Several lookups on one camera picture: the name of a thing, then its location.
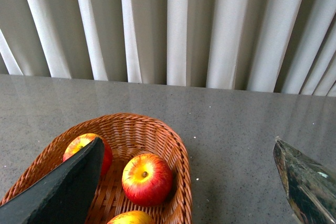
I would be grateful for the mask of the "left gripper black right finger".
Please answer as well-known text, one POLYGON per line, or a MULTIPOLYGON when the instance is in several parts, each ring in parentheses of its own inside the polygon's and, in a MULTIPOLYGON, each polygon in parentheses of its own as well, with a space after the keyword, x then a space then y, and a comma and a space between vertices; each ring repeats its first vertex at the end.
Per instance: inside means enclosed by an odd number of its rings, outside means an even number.
POLYGON ((297 223, 335 223, 335 172, 279 137, 273 157, 297 223))

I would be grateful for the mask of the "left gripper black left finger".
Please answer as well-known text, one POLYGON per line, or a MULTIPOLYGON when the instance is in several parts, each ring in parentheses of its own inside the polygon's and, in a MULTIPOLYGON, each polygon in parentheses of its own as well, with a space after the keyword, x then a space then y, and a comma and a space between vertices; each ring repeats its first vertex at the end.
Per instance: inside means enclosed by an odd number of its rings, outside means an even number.
POLYGON ((104 144, 95 138, 1 206, 1 223, 84 223, 99 182, 104 144))

